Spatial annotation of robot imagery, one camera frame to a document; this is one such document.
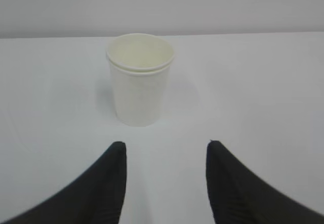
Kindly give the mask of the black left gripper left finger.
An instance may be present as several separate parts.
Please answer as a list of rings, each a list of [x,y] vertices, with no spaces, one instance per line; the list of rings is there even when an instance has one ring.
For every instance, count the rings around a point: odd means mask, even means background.
[[[6,223],[119,223],[126,194],[126,145],[112,143],[78,178]]]

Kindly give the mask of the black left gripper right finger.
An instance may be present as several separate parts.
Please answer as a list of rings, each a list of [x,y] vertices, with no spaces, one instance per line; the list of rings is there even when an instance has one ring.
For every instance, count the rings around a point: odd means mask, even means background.
[[[220,141],[207,146],[206,181],[215,223],[323,223],[244,166]]]

